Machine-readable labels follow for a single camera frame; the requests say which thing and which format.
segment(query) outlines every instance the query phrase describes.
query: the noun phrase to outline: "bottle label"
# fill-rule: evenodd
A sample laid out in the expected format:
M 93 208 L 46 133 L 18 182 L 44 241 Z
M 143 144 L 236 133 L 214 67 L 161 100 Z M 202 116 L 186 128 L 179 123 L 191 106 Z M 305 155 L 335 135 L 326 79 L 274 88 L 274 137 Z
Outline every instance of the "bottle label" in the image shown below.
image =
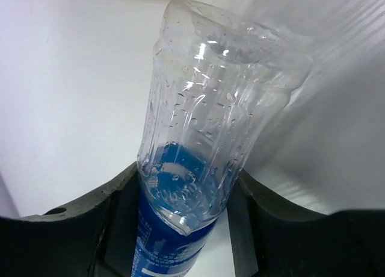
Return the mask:
M 194 265 L 215 222 L 188 236 L 180 235 L 153 211 L 140 193 L 137 245 L 132 277 L 184 277 Z

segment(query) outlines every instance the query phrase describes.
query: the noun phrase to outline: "clear plastic bottle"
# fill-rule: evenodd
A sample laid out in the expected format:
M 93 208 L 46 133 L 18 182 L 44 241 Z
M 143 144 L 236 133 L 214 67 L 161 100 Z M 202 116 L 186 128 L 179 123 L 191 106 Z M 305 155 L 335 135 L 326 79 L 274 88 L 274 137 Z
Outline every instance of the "clear plastic bottle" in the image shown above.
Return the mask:
M 196 243 L 190 236 L 202 239 L 206 233 L 200 232 L 210 231 L 260 131 L 286 106 L 312 62 L 264 26 L 210 5 L 172 0 L 153 67 L 137 161 L 141 199 L 182 243 Z M 143 252 L 151 260 L 145 244 L 137 244 L 137 263 Z M 189 252 L 197 255 L 199 248 Z

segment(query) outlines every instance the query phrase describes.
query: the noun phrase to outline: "white surface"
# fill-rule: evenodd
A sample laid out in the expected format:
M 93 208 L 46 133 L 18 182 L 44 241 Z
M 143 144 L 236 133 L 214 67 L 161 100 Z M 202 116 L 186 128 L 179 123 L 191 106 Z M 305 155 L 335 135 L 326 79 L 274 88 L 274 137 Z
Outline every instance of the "white surface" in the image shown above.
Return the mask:
M 135 161 L 168 1 L 0 0 L 0 172 L 20 215 Z M 235 275 L 225 219 L 192 272 Z

